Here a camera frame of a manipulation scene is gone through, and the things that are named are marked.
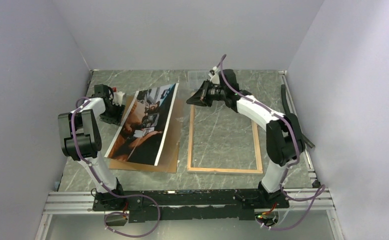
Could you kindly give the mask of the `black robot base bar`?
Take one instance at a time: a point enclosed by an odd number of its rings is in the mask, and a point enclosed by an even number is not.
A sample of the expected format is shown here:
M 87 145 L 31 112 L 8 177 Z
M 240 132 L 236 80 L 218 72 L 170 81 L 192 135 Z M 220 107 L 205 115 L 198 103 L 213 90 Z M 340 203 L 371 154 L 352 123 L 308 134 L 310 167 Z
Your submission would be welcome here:
M 94 194 L 95 212 L 122 212 L 130 223 L 192 219 L 236 218 L 250 221 L 260 211 L 287 209 L 289 201 L 280 195 L 266 200 L 258 188 L 204 190 L 125 191 L 128 198 L 99 200 Z

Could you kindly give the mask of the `white wooden picture frame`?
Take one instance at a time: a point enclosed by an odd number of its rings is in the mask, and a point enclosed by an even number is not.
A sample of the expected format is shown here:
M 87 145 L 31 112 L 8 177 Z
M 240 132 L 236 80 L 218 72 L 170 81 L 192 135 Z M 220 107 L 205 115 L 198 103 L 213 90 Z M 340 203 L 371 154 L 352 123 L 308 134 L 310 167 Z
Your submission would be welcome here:
M 264 173 L 258 125 L 222 103 L 190 107 L 187 171 L 208 174 Z

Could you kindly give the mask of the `printed photo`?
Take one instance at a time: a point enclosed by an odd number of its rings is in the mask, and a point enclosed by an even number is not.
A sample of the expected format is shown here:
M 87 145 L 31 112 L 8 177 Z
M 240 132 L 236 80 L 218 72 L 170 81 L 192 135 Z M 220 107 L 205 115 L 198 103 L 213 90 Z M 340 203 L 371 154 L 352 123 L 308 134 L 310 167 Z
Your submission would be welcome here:
M 105 157 L 158 166 L 178 87 L 178 83 L 172 83 L 137 91 Z

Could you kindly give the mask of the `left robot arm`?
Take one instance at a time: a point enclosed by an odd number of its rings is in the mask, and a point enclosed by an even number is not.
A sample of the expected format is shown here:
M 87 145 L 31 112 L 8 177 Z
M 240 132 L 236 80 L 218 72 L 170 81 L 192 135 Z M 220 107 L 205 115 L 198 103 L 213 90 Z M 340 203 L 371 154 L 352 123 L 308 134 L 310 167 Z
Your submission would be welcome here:
M 80 97 L 74 110 L 58 115 L 63 154 L 84 167 L 95 184 L 96 197 L 113 210 L 126 203 L 122 185 L 107 167 L 98 121 L 120 125 L 126 106 L 125 93 L 105 84 L 94 87 L 91 96 Z

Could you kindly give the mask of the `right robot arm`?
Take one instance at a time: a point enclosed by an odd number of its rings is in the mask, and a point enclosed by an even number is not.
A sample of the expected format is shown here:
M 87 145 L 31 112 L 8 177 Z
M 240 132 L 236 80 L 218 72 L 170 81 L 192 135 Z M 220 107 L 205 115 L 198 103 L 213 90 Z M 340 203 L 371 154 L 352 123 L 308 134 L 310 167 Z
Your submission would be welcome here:
M 258 101 L 249 91 L 241 90 L 232 69 L 213 68 L 209 77 L 186 103 L 211 107 L 214 101 L 222 101 L 228 108 L 265 130 L 266 152 L 270 160 L 258 185 L 261 191 L 257 194 L 257 200 L 262 207 L 271 207 L 283 194 L 283 181 L 289 163 L 298 160 L 305 149 L 299 120 L 295 114 L 275 111 Z

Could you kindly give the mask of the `brown backing board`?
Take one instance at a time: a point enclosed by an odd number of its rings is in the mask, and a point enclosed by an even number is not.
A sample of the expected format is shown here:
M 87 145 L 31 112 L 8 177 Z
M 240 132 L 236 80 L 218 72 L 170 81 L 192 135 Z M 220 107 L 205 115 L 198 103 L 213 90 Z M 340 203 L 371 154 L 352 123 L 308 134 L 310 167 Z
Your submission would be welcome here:
M 128 105 L 131 104 L 133 98 L 134 96 L 129 98 L 127 101 Z M 171 114 L 171 120 L 168 126 L 168 133 L 165 136 L 165 145 L 160 155 L 159 165 L 153 166 L 139 163 L 121 162 L 108 158 L 110 160 L 109 168 L 113 170 L 176 173 L 182 129 L 182 122 L 179 121 L 179 118 L 183 116 L 183 107 L 183 100 L 176 97 Z

